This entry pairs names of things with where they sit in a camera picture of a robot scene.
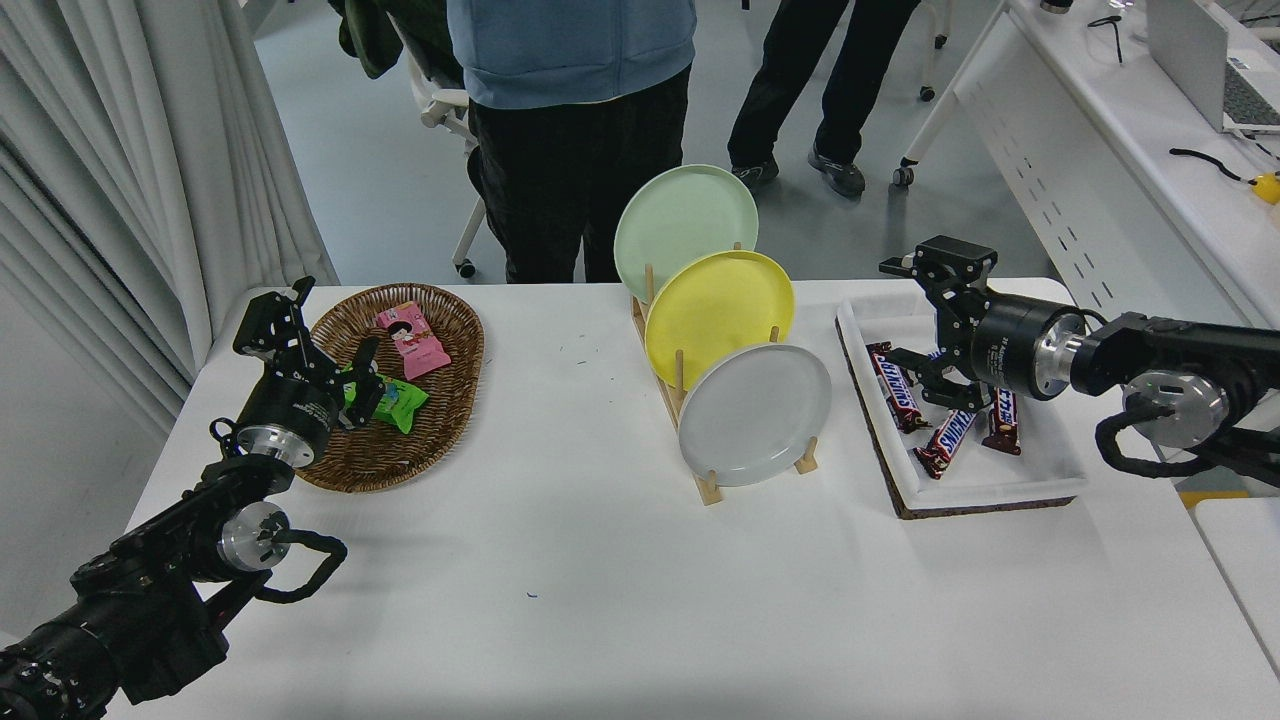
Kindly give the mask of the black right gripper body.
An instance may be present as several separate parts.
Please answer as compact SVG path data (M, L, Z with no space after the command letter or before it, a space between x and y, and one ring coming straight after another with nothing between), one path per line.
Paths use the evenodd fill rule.
M993 295L968 342L973 380L1046 401L1052 395L1037 378L1036 352L1053 324L1053 305L1020 295Z

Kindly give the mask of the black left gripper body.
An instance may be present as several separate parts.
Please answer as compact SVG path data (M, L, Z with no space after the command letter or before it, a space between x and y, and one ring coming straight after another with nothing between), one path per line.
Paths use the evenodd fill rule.
M271 434L308 447L326 447L342 407L334 380L317 384L266 372L238 416L238 446L261 445Z

